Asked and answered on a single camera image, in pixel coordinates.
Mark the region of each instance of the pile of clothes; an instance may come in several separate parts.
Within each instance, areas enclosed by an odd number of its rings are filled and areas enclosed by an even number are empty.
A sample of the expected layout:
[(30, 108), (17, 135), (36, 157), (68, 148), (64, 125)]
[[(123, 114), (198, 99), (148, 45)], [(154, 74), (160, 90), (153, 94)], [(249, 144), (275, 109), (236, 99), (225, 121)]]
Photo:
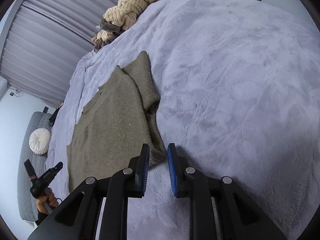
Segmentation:
[(109, 8), (91, 39), (94, 42), (94, 51), (98, 52), (128, 30), (137, 22), (137, 17), (155, 1), (158, 0), (119, 0), (116, 6)]

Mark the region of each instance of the round tufted pillow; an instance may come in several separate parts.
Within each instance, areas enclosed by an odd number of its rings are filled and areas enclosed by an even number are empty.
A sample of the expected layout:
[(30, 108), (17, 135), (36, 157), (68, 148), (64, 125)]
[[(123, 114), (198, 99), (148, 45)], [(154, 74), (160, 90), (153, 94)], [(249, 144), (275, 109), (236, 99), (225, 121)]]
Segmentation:
[(51, 133), (45, 128), (33, 131), (29, 138), (30, 149), (38, 155), (45, 154), (49, 149)]

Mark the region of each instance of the pleated curtain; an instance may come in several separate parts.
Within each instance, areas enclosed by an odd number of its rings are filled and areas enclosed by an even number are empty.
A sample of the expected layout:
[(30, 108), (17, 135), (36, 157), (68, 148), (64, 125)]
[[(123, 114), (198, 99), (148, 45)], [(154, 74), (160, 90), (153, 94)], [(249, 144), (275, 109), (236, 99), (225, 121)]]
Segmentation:
[(57, 105), (104, 12), (118, 0), (24, 0), (7, 35), (0, 75)]

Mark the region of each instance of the plush bedspread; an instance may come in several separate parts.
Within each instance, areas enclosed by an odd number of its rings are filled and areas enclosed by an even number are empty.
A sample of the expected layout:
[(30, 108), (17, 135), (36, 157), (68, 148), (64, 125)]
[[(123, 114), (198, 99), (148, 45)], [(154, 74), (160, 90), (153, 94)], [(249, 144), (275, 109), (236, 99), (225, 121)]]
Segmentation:
[[(67, 163), (83, 107), (121, 67), (148, 52), (165, 145), (205, 174), (231, 176), (290, 240), (320, 203), (320, 34), (256, 0), (161, 0), (79, 62), (52, 129), (47, 168)], [(68, 172), (52, 183), (68, 194)], [(167, 164), (130, 199), (128, 239), (188, 238), (188, 200), (174, 199)]]

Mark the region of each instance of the handle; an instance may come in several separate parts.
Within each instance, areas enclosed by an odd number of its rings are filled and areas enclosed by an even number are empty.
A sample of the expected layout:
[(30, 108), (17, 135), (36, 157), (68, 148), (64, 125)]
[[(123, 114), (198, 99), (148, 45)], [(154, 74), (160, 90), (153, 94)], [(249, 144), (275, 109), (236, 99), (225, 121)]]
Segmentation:
[[(50, 192), (49, 188), (46, 188), (44, 190), (44, 193), (48, 196), (51, 192)], [(47, 211), (47, 213), (50, 215), (52, 213), (52, 208), (54, 208), (54, 207), (50, 207), (49, 199), (43, 203), (43, 206), (44, 206), (45, 210)]]

